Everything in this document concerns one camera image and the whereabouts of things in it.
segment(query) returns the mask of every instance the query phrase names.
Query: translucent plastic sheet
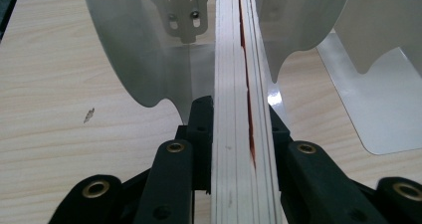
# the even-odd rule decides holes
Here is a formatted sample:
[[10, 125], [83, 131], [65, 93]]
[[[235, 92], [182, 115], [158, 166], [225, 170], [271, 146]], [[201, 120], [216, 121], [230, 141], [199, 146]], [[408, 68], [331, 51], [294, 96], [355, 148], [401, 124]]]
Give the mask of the translucent plastic sheet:
[[317, 49], [369, 152], [422, 148], [422, 79], [400, 49], [382, 55], [364, 75], [335, 33]]
[[213, 95], [209, 0], [86, 1], [111, 65], [141, 105], [169, 99], [187, 122], [191, 102]]
[[320, 43], [346, 0], [257, 0], [260, 27], [273, 82], [286, 57]]
[[422, 0], [348, 0], [335, 32], [360, 73], [400, 48], [422, 76]]

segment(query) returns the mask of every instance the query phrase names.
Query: black machine part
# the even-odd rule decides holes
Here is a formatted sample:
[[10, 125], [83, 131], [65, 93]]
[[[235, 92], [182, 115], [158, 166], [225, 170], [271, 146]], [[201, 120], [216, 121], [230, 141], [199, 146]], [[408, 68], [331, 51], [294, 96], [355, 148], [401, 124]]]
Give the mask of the black machine part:
[[[289, 223], [422, 223], [422, 185], [387, 177], [372, 190], [350, 180], [321, 147], [293, 141], [270, 110]], [[108, 175], [83, 180], [50, 223], [193, 223], [194, 191], [211, 188], [212, 127], [211, 97], [194, 101], [188, 125], [160, 146], [150, 169], [125, 183]]]

